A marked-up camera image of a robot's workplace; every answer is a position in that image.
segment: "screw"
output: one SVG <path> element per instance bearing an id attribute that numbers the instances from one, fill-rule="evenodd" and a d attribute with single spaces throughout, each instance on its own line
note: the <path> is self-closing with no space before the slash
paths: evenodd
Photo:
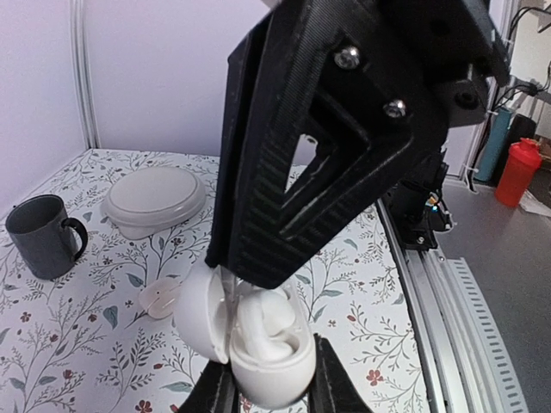
<path id="1" fill-rule="evenodd" d="M 335 53 L 335 63 L 341 69 L 351 71 L 360 65 L 360 51 L 357 47 L 346 46 L 340 52 Z"/>
<path id="2" fill-rule="evenodd" d="M 399 119 L 406 116 L 406 104 L 400 99 L 394 99 L 393 101 L 387 103 L 383 107 L 383 110 L 389 118 Z"/>

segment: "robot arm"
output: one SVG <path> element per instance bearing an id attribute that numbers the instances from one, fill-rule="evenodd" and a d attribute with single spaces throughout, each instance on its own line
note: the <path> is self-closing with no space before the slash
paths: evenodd
<path id="1" fill-rule="evenodd" d="M 482 0 L 283 1 L 229 58 L 207 265 L 278 287 L 450 127 L 483 121 L 508 66 Z M 316 157 L 287 189 L 304 133 Z"/>

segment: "table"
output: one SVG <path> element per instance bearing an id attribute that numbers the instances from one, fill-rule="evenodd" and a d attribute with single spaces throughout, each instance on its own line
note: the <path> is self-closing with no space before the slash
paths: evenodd
<path id="1" fill-rule="evenodd" d="M 207 204 L 181 225 L 128 241 L 100 204 L 122 176 L 155 166 L 196 173 Z M 34 193 L 61 196 L 90 234 L 77 266 L 54 281 L 30 274 L 0 225 L 0 410 L 176 411 L 207 361 L 180 339 L 170 317 L 149 318 L 137 296 L 160 277 L 186 275 L 207 247 L 217 171 L 217 157 L 86 151 Z M 313 331 L 331 340 L 370 407 L 429 411 L 407 304 L 375 208 L 295 276 Z M 263 411 L 244 398 L 241 410 Z M 300 402 L 283 411 L 307 408 Z"/>

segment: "white earbud case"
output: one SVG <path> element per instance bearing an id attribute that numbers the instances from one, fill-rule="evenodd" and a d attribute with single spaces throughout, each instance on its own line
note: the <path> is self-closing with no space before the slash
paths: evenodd
<path id="1" fill-rule="evenodd" d="M 241 283 L 235 299 L 239 301 L 257 290 Z M 174 307 L 174 321 L 180 337 L 212 361 L 231 362 L 239 390 L 252 403 L 272 410 L 287 407 L 301 398 L 316 367 L 314 338 L 301 308 L 296 285 L 289 280 L 281 290 L 296 317 L 290 327 L 270 338 L 293 348 L 289 357 L 278 361 L 262 361 L 248 354 L 237 317 L 229 315 L 231 310 L 226 302 L 220 269 L 207 266 L 204 256 L 199 257 L 190 269 Z"/>

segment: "red bottle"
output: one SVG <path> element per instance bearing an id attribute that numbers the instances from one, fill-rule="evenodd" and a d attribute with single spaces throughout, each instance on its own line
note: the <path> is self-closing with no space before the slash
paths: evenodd
<path id="1" fill-rule="evenodd" d="M 520 142 L 511 145 L 496 198 L 508 207 L 516 207 L 540 166 L 542 156 L 535 141 L 521 138 Z"/>

